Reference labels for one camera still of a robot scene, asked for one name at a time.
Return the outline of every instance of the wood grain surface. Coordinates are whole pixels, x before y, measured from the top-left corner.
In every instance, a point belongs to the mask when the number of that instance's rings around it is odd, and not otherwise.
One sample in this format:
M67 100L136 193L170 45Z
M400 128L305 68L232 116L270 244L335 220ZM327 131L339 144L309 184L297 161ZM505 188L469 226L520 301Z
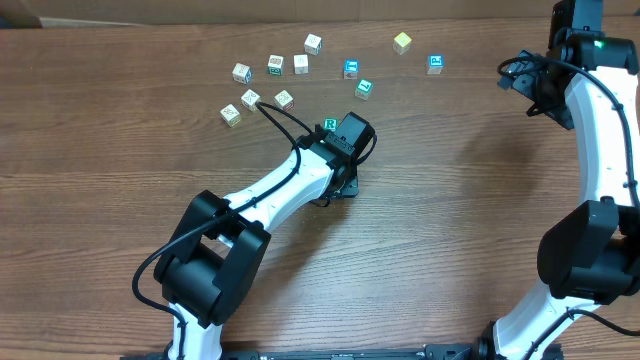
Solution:
M170 317L131 294L136 267L193 196L240 190L289 152L240 104L236 62L265 101L291 93L308 125L354 111L379 141L356 199L303 206L274 232L223 341L471 341L531 288L540 238L578 201L574 132L527 118L528 101L496 86L496 65L544 52L548 29L511 19L0 32L0 359L117 359L170 340ZM635 18L605 30L640 43ZM403 56L391 48L400 31L413 38ZM322 53L294 75L309 32ZM426 76L430 53L444 54L442 75ZM285 57L284 76L266 73L270 54ZM369 101L342 79L346 58L375 83ZM229 103L243 116L233 129L219 114ZM142 291L161 300L151 271ZM599 313L640 327L638 297ZM569 359L640 350L588 319L560 341Z

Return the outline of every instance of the cube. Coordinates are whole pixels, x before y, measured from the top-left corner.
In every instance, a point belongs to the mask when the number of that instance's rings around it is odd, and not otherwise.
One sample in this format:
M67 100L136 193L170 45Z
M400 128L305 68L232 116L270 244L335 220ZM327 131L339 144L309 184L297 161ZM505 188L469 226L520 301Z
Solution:
M293 70L298 75L308 74L309 73L309 57L307 55L294 55Z
M309 34L309 36L307 36L307 40L304 42L304 51L311 55L318 55L320 53L320 49L322 49L322 38L320 36Z
M269 64L267 64L267 71L271 75L282 76L282 66L284 65L284 58L278 55L271 55L269 57Z
M395 50L398 54L402 55L409 50L411 46L411 38L409 35L401 32L398 36L393 39L393 50Z
M255 91L249 89L244 95L242 95L242 105L244 105L247 109L251 111L258 110L256 104L260 101L260 95L256 94Z
M282 90L278 95L275 96L276 106L280 109L287 111L293 107L293 97L289 95L287 90Z
M322 128L329 131L336 131L336 129L338 128L338 119L324 119L324 125L322 126Z
M247 65L237 63L232 74L233 80L239 83L248 84L251 81L251 68Z
M373 89L373 83L371 81L367 81L365 79L360 80L358 86L356 87L356 96L362 100L367 100L369 95L371 95L371 90Z
M444 57L442 55L429 55L427 63L427 74L437 75L444 69Z
M220 110L220 114L222 114L222 118L224 119L224 121L227 122L227 125L231 127L233 127L234 125L239 123L240 120L242 120L242 118L240 117L240 113L238 112L238 110L236 110L236 108L232 104L229 104L227 105L227 107Z
M345 60L344 61L344 78L357 79L358 67L359 67L358 60Z

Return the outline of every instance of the wall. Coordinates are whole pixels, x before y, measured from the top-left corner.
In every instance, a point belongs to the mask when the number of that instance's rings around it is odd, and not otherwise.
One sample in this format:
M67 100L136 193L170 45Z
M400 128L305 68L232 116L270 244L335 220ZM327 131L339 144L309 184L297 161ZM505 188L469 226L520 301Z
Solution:
M38 17L134 24L355 21L549 16L557 0L2 0ZM606 0L633 15L638 0Z

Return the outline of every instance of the wooden tabletop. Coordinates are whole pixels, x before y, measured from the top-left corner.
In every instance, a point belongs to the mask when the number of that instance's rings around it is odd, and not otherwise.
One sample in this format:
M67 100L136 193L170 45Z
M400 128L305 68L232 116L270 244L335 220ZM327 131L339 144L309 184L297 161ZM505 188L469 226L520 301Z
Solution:
M640 43L637 18L605 30ZM397 55L395 35L413 38ZM360 195L303 206L273 233L223 341L260 350L470 342L537 279L543 234L577 206L574 132L496 86L496 65L544 52L549 19L140 27L0 32L0 359L116 359L160 351L168 315L131 277L204 189L257 181L290 144L240 96L286 89L308 125L354 111L379 141ZM294 75L308 33L324 39ZM426 75L430 53L445 57ZM269 55L285 74L266 73ZM342 79L347 58L375 83ZM234 82L236 62L252 67ZM219 111L234 104L242 122ZM294 135L300 128L286 123ZM221 245L208 242L216 249ZM143 293L161 301L148 271ZM640 327L640 301L599 314ZM637 359L640 342L589 319L567 358Z

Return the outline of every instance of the black cable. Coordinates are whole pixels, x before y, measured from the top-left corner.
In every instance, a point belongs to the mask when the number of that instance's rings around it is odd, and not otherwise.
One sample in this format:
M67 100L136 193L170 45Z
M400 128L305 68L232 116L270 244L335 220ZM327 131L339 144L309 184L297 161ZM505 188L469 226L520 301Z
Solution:
M553 334L553 332L556 331L560 327L560 325L562 325L562 323L564 323L567 319L570 318L571 320L573 320L574 315L584 315L584 316L590 317L593 320L596 320L597 322L599 322L600 324L622 335L640 336L640 331L633 331L633 330L622 328L612 323L611 321L592 313L591 311L577 310L577 309L567 310L566 313L562 314L562 316L560 316L553 324L551 324L551 326L538 338L538 340L536 340L531 345L531 347L527 351L527 354L524 357L524 360L531 359L531 356L533 355L533 353L538 351L538 347L540 346L540 344L542 344L551 334Z
M631 201L633 202L633 206L640 209L640 199L638 198L638 190L637 190L638 183L635 179L634 170L633 170L633 149L631 146L631 131L629 130L629 121L627 120L627 115L624 112L624 106L618 101L615 95L613 95L611 90L609 90L609 88L607 88L595 76L591 75L586 70L583 70L575 65L566 63L561 60L550 59L550 58L542 57L539 55L516 57L516 58L505 60L500 65L498 65L498 74L502 76L507 76L507 77L514 77L514 76L519 76L522 74L528 74L534 71L538 71L537 67L534 67L533 69L523 70L516 73L508 73L502 70L502 68L507 65L517 63L517 62L527 62L527 61L534 62L534 63L543 63L547 65L553 64L553 65L565 68L567 70L570 70L571 72L578 73L586 77L587 79L589 79L594 85L596 85L600 89L600 91L602 91L609 98L609 100L613 104L613 110L615 110L618 113L618 116L620 117L620 122L622 125L622 133L624 137L625 158L627 163L627 184L623 184L623 186L626 186L629 188L629 194L631 196Z
M371 148L369 148L369 151L367 151L367 153L364 154L364 156L361 156L358 160L356 160L356 165L360 165L363 162L365 162L365 160L367 160L369 155L371 155L371 153L373 152L373 149L376 147L377 142L378 142L378 135L373 134L373 143L371 144Z
M157 303L147 297L145 297L144 295L142 295L142 293L140 293L140 289L139 289L139 282L140 282L140 277L142 276L142 273L144 273L145 269L147 267L149 267L149 265L151 265L151 263L156 260L158 257L160 257L162 254L164 254L165 252L169 251L171 248L173 248L174 246L176 246L177 244L179 244L180 242L182 242L184 239L187 239L193 235L201 235L202 233L207 232L208 230L211 230L214 226L216 226L218 223L222 222L222 221L226 221L228 218L235 216L239 213L241 213L242 211L255 206L258 202L262 201L263 199L265 199L267 196L273 194L274 192L276 192L278 189L280 189L282 186L284 186L287 182L289 182L289 180L291 180L297 173L298 170L300 169L300 165L302 162L302 156L300 154L300 148L298 147L298 144L296 143L295 139L291 136L291 134L289 134L289 132L282 127L282 125L280 125L280 123L278 123L271 115L269 115L262 107L268 107L270 109L274 109L276 111L278 111L279 113L286 115L287 117L289 117L291 120L295 121L296 123L298 123L300 126L302 126L303 128L305 128L307 131L311 131L311 129L309 129L306 125L304 125L300 120L296 119L295 117L293 117L293 115L289 115L288 113L281 111L280 109L273 107L269 104L265 104L262 102L258 102L256 104L256 107L258 108L258 110L260 110L260 112L262 112L262 114L269 119L269 121L271 121L271 123L278 128L278 130L280 130L286 137L287 139L291 142L291 145L293 146L293 149L296 152L296 165L293 167L293 169L291 169L291 172L284 178L282 179L280 182L278 182L277 184L275 184L274 186L272 186L269 190L263 192L262 194L252 198L251 200L249 200L247 203L225 213L224 215L217 217L217 218L213 218L211 220L208 220L207 222L205 222L204 224L198 226L197 228L194 228L188 232L186 232L185 234L180 235L179 237L177 237L175 240L165 244L164 246L162 246L161 248L159 248L158 250L156 250L155 252L153 252L153 254L149 255L143 262L142 264L140 264L140 266L138 267L138 269L136 270L135 274L133 275L133 279L131 280L131 290L133 291L133 295L136 297L136 299L138 299L140 302L142 302L145 305L148 305L154 309L158 309L161 311L164 311L166 313L169 313L173 316L175 316L178 319L178 326L180 327L180 342L178 344L178 360L182 360L184 359L184 342L185 342L185 337L186 337L186 331L185 331L185 327L187 325L187 323L184 320L184 316L182 316L182 314L180 314L179 312L177 312L176 310L162 305L160 303Z

